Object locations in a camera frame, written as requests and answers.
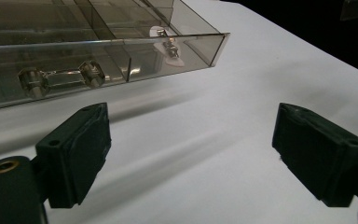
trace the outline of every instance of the transparent plastic box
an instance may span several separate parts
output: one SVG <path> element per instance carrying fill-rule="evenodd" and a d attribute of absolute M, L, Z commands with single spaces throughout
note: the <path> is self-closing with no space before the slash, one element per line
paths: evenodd
<path fill-rule="evenodd" d="M 227 38 L 181 0 L 0 0 L 0 107 L 208 68 Z"/>

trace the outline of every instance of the clear acrylic case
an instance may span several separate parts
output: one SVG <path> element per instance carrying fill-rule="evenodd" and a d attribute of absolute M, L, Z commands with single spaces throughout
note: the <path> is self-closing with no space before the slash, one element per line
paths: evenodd
<path fill-rule="evenodd" d="M 0 0 L 0 107 L 208 68 L 227 38 L 181 0 Z"/>

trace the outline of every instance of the white surface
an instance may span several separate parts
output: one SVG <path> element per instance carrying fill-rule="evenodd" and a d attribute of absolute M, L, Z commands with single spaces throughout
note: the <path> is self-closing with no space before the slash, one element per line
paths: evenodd
<path fill-rule="evenodd" d="M 357 223 L 318 202 L 271 147 L 279 102 L 358 135 L 358 70 L 246 7 L 187 0 L 232 33 L 212 69 L 0 110 L 0 159 L 33 145 L 79 108 L 108 102 L 113 145 L 81 206 L 51 224 Z"/>

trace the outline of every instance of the black mount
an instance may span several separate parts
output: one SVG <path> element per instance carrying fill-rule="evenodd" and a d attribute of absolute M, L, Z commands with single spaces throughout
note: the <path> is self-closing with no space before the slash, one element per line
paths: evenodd
<path fill-rule="evenodd" d="M 36 144 L 36 157 L 0 160 L 0 223 L 48 223 L 43 202 L 72 208 L 111 147 L 106 104 L 84 107 Z"/>
<path fill-rule="evenodd" d="M 272 146 L 327 206 L 349 207 L 358 197 L 358 136 L 306 108 L 280 104 Z"/>

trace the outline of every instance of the white table surface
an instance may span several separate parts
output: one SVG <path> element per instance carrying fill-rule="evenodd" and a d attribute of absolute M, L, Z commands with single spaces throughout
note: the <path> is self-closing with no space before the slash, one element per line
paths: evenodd
<path fill-rule="evenodd" d="M 52 224 L 339 223 L 271 147 L 279 102 L 358 135 L 358 70 L 241 5 L 186 0 L 231 37 L 215 68 L 0 109 L 0 159 L 34 145 L 79 108 L 109 105 L 112 147 L 86 200 Z"/>

